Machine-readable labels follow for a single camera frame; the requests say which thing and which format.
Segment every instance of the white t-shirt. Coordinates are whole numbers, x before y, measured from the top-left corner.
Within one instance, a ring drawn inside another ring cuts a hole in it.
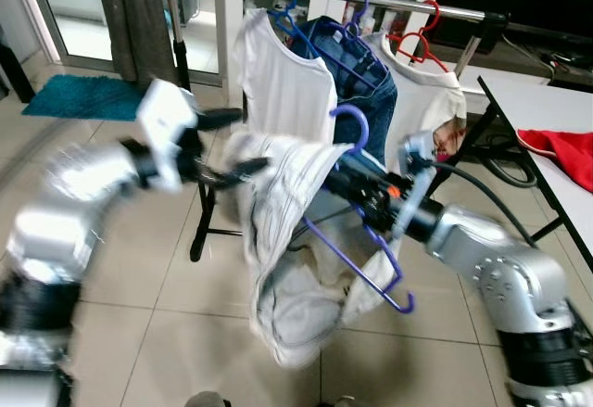
[[[435,132],[455,119],[465,121],[465,95],[453,71],[427,73],[397,60],[384,32],[363,39],[389,68],[396,84],[397,102],[385,142],[385,166],[400,172],[397,150],[401,140],[419,131]]]
[[[320,57],[292,53],[274,34],[265,8],[248,10],[233,55],[247,96],[249,131],[331,144],[337,105],[334,78]]]

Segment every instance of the teal rug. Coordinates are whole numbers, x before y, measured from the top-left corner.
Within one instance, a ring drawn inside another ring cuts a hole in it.
[[[47,82],[22,114],[134,121],[142,96],[131,84],[107,76],[57,75]]]

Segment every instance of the jeans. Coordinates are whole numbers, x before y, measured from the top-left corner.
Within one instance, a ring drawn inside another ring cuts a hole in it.
[[[354,70],[375,86],[371,87],[357,79],[348,70],[320,52],[327,69],[334,76],[338,106],[351,104],[359,108],[369,123],[369,141],[365,150],[385,164],[385,139],[396,106],[397,89],[389,70],[375,64],[370,49],[360,40],[349,40],[338,35],[327,22],[335,22],[326,16],[302,24],[299,28],[315,47],[319,47],[335,59]],[[290,49],[301,57],[312,57],[307,44],[296,38]],[[334,143],[356,143],[360,138],[359,123],[349,115],[340,115],[335,121]]]

